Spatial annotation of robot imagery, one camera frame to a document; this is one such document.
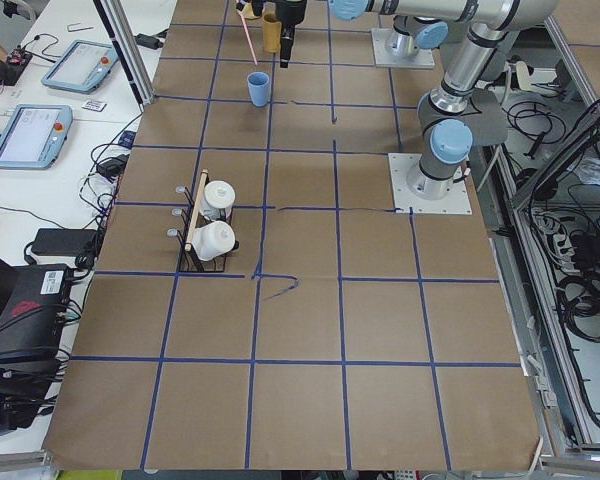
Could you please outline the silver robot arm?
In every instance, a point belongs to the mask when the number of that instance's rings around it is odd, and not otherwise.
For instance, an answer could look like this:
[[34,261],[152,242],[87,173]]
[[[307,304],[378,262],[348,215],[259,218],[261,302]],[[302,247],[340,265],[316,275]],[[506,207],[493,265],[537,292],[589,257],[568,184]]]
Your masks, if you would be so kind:
[[364,13],[398,15],[467,23],[466,37],[440,85],[418,106],[424,151],[406,175],[409,189],[426,200],[444,198],[458,166],[474,145],[473,133],[461,119],[476,83],[510,32],[544,21],[555,1],[331,1],[337,18],[352,21]]

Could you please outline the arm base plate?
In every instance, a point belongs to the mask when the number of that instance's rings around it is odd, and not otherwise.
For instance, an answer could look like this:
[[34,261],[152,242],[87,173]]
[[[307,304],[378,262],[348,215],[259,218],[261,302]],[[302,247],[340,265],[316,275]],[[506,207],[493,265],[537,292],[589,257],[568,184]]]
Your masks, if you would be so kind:
[[371,30],[375,65],[385,68],[433,69],[435,60],[430,49],[420,49],[415,40],[394,29]]
[[394,209],[398,213],[471,215],[460,165],[446,180],[433,180],[420,169],[420,154],[389,153]]

